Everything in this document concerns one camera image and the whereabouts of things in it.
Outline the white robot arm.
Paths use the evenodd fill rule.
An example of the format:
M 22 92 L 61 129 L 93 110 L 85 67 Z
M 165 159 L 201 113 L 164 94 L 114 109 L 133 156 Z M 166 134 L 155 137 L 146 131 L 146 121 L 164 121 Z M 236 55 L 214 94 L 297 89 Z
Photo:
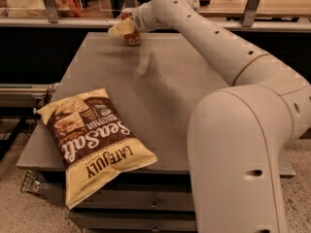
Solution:
M 311 125 L 311 85 L 198 9 L 198 0 L 151 0 L 109 34 L 175 29 L 227 84 L 196 105 L 188 126 L 198 233 L 288 233 L 280 153 Z

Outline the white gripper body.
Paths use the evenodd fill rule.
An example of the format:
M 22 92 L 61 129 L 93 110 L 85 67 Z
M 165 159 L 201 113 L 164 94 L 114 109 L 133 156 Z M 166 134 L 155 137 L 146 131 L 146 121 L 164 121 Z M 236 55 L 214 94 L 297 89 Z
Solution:
M 133 11 L 133 21 L 135 27 L 140 32 L 151 32 L 162 27 L 162 23 L 156 18 L 152 3 L 144 3 Z

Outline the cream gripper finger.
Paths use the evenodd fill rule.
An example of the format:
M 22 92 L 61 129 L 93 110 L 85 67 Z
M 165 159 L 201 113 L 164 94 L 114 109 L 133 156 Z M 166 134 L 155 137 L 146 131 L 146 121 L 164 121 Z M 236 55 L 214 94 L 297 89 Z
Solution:
M 108 30 L 108 34 L 111 38 L 117 38 L 119 36 L 125 36 L 135 31 L 134 24 L 130 17 L 123 19 L 119 24 L 114 25 Z

